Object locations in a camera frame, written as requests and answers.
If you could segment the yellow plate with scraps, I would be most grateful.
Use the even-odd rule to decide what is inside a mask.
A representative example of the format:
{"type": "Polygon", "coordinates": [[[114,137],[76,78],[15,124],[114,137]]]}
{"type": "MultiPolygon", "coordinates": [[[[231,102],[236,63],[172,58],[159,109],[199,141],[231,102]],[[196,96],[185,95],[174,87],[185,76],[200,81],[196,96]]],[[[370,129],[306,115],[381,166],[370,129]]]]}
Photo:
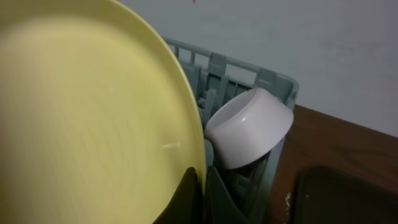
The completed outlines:
{"type": "Polygon", "coordinates": [[[1,2],[1,222],[152,223],[203,131],[163,38],[118,1],[1,2]]]}

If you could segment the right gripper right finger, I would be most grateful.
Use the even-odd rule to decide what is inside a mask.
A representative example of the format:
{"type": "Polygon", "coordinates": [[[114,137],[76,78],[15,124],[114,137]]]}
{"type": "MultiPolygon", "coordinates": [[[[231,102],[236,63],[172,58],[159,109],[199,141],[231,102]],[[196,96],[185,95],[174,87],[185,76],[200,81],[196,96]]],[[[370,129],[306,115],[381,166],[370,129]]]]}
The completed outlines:
{"type": "Polygon", "coordinates": [[[205,205],[205,223],[246,224],[248,222],[233,202],[221,176],[213,166],[208,167],[206,175],[205,205]]]}

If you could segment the pink bowl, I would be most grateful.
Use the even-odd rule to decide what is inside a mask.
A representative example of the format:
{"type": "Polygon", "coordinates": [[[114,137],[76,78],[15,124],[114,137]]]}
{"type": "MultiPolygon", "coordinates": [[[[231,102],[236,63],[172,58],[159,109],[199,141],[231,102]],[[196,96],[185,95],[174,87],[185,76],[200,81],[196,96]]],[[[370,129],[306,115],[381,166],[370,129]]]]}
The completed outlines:
{"type": "Polygon", "coordinates": [[[272,150],[288,133],[291,109],[263,88],[234,97],[207,122],[205,138],[227,169],[246,166],[272,150]]]}

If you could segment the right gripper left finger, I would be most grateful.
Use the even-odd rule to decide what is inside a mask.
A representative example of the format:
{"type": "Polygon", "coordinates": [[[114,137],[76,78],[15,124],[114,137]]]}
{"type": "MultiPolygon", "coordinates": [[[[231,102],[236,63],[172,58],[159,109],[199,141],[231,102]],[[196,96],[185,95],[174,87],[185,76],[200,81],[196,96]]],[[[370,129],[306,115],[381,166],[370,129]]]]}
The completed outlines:
{"type": "Polygon", "coordinates": [[[199,224],[202,222],[202,189],[196,170],[189,167],[169,204],[154,224],[199,224]]]}

